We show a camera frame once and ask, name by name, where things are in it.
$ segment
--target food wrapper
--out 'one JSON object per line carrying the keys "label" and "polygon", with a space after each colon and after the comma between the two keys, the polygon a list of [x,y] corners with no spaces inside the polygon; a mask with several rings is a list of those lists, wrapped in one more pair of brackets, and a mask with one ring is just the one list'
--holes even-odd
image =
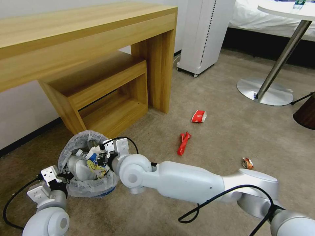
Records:
{"label": "food wrapper", "polygon": [[180,136],[181,136],[181,145],[179,146],[177,154],[181,156],[185,151],[187,141],[188,139],[191,138],[191,135],[188,132],[186,132],[185,134],[181,133]]}
{"label": "food wrapper", "polygon": [[107,165],[99,166],[97,164],[97,154],[94,153],[88,160],[87,166],[90,168],[92,172],[96,174],[96,176],[100,179],[103,178],[104,175],[108,172],[109,167]]}
{"label": "food wrapper", "polygon": [[204,122],[206,117],[207,117],[207,113],[205,111],[197,110],[194,113],[193,118],[191,118],[191,122],[201,123],[201,122]]}
{"label": "food wrapper", "polygon": [[244,158],[244,157],[243,157],[242,166],[246,169],[254,168],[253,162],[249,158]]}

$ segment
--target red snack package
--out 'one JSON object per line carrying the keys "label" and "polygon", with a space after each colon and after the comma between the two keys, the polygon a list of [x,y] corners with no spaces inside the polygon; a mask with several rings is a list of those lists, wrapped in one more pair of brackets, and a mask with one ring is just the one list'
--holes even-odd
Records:
{"label": "red snack package", "polygon": [[197,110],[194,113],[193,118],[191,118],[191,122],[201,123],[201,122],[204,122],[206,117],[207,117],[207,113],[205,111]]}
{"label": "red snack package", "polygon": [[180,135],[181,135],[181,145],[179,146],[177,154],[181,156],[185,151],[187,141],[188,139],[190,139],[191,135],[188,132],[186,132],[186,134],[181,133]]}

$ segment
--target floor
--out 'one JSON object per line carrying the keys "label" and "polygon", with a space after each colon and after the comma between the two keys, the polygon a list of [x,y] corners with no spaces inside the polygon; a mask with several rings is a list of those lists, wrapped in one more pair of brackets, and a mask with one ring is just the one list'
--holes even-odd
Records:
{"label": "floor", "polygon": [[[280,181],[280,201],[287,209],[315,218],[315,131],[292,118],[302,105],[272,107],[250,101],[236,89],[244,77],[265,77],[273,61],[222,50],[218,62],[198,78],[177,72],[174,66],[170,112],[149,112],[123,132],[132,138],[141,154],[160,163],[170,160],[227,175],[241,168],[241,158],[251,158],[255,170]],[[315,71],[285,65],[277,82],[294,90],[295,98],[315,88]],[[197,109],[207,111],[202,124],[191,123]],[[188,131],[183,156],[176,154],[179,135]],[[71,138],[60,124],[0,159],[0,208],[35,174],[57,163]],[[102,199],[69,197],[68,236],[73,235],[248,235],[259,222],[236,203],[212,203],[191,224],[177,219],[195,205],[159,195],[147,189],[131,195],[121,183]],[[35,204],[24,191],[9,207],[8,218],[24,225],[35,213]],[[2,236],[20,235],[0,220]],[[265,224],[256,234],[270,235]]]}

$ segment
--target garbage bag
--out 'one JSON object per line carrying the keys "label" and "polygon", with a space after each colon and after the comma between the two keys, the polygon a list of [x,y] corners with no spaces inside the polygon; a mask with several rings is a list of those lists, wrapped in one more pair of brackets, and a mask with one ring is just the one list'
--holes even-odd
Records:
{"label": "garbage bag", "polygon": [[[74,135],[62,150],[58,159],[58,169],[62,169],[66,166],[68,159],[71,155],[74,155],[79,149],[83,151],[89,151],[94,141],[97,145],[107,140],[103,134],[97,133],[92,130],[86,130]],[[109,170],[107,174],[96,180],[77,181],[74,178],[67,184],[68,194],[73,197],[95,197],[105,196],[114,190],[119,181],[119,177]]]}

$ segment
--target baseboard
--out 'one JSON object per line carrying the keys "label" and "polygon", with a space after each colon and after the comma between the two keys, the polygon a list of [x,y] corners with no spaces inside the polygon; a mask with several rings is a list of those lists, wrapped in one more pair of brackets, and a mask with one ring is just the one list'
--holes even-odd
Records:
{"label": "baseboard", "polygon": [[174,56],[177,56],[177,55],[180,54],[180,53],[181,53],[181,50],[175,52],[175,53],[174,53]]}
{"label": "baseboard", "polygon": [[[181,53],[181,50],[178,52],[174,53],[174,56],[177,56],[178,54]],[[0,150],[0,157],[8,154],[9,152],[12,152],[13,150],[17,149],[18,147],[26,144],[28,141],[31,141],[32,139],[36,138],[37,136],[41,135],[42,133],[46,132],[47,130],[53,128],[54,126],[62,123],[61,118],[57,118],[48,124],[40,127],[39,129],[33,131],[32,133],[24,136],[23,138],[20,138],[19,140],[15,141],[14,143],[4,147],[3,149]]]}

